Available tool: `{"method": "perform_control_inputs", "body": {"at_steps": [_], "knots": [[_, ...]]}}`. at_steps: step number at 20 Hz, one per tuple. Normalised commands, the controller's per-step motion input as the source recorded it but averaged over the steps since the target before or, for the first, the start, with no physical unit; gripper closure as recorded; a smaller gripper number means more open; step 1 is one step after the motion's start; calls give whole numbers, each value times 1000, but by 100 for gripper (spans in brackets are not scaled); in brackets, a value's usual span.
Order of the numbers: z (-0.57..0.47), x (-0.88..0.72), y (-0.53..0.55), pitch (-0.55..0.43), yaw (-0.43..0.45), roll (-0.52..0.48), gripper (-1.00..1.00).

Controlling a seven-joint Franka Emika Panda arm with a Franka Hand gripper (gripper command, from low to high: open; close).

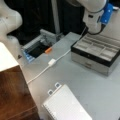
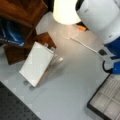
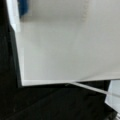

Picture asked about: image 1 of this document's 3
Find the blue white gripper body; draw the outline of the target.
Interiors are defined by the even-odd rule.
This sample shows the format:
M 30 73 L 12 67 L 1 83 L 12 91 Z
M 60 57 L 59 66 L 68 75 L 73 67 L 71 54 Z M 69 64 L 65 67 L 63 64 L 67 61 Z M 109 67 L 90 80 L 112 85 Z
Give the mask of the blue white gripper body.
M 112 12 L 113 12 L 113 5 L 108 3 L 104 8 L 104 13 L 101 18 L 101 22 L 103 24 L 107 24 L 109 22 Z

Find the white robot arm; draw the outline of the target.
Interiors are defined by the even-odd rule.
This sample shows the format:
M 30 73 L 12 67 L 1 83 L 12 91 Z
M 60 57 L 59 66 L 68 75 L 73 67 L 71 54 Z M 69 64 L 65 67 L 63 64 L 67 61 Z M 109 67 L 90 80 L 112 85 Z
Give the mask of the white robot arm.
M 77 3 L 85 8 L 83 21 L 91 33 L 94 33 L 98 25 L 103 25 L 102 19 L 108 7 L 107 0 L 67 0 L 69 3 Z M 22 17 L 19 12 L 11 9 L 4 0 L 0 0 L 0 42 L 10 51 L 20 66 L 27 62 L 22 52 L 18 39 L 8 36 L 8 33 L 22 25 Z

